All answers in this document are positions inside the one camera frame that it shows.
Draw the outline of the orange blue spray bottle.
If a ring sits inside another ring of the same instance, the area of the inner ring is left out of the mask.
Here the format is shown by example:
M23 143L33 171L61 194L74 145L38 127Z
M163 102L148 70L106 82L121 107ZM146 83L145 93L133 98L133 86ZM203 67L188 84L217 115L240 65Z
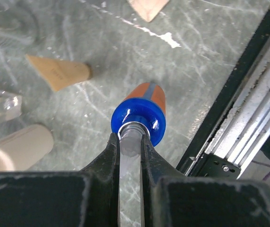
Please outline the orange blue spray bottle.
M112 132L120 140L121 153L128 157L140 154L141 138L147 135L153 146L166 129L165 93L154 82L138 85L115 109Z

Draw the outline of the clear bottle with dark cap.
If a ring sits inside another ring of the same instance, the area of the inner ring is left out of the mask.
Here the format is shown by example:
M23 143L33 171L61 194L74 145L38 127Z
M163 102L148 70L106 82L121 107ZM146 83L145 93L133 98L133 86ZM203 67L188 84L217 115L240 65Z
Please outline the clear bottle with dark cap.
M22 96L0 90L0 123L19 117L21 106Z

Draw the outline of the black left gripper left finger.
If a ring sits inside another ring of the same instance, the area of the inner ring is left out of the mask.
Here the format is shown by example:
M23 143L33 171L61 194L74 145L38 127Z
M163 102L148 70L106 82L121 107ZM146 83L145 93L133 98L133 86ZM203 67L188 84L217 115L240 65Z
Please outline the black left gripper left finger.
M111 133L105 149L81 170L88 179L84 192L85 227L120 226L120 145Z

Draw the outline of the cream canvas tote bag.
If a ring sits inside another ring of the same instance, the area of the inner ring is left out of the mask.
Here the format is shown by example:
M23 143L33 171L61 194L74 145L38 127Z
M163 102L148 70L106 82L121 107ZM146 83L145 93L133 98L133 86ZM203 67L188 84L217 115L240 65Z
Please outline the cream canvas tote bag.
M128 0L130 6L146 22L151 22L170 0Z

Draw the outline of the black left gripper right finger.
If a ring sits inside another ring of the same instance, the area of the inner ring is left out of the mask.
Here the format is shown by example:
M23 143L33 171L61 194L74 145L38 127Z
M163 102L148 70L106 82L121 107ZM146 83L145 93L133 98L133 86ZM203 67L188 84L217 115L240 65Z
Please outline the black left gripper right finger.
M140 144L140 205L143 227L171 227L169 184L185 175L171 166L143 135Z

